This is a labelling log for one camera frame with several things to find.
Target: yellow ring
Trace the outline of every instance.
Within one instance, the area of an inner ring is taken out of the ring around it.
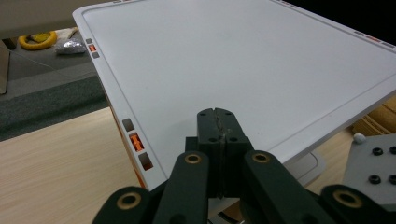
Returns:
[[[27,38],[29,35],[22,35],[18,38],[18,41],[21,44],[23,49],[30,49],[30,50],[38,50],[38,49],[47,49],[56,43],[56,39],[58,36],[56,35],[55,31],[49,32],[49,38],[39,44],[28,44]]]

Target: black screw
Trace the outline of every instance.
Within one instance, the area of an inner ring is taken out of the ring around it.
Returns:
[[[396,147],[391,147],[389,151],[391,154],[396,155]]]
[[[396,185],[396,175],[390,175],[388,178],[390,184]]]
[[[384,151],[380,147],[373,148],[373,154],[375,156],[380,156],[384,153]]]
[[[379,184],[379,183],[381,183],[381,178],[378,175],[370,175],[369,181],[372,184]]]

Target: wooden table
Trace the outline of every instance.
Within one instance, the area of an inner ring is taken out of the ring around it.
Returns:
[[[317,151],[329,167],[308,188],[340,183],[352,141]],[[109,108],[0,142],[0,223],[91,223],[115,190],[138,186]]]

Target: plastic bag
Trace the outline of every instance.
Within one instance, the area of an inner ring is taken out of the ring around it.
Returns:
[[[57,54],[76,54],[83,53],[86,50],[84,43],[75,38],[61,39],[55,44],[55,52]]]

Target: white tray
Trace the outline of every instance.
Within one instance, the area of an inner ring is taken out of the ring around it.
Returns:
[[[115,1],[73,15],[148,189],[201,110],[234,112],[255,148],[292,162],[396,89],[392,45],[283,1]]]

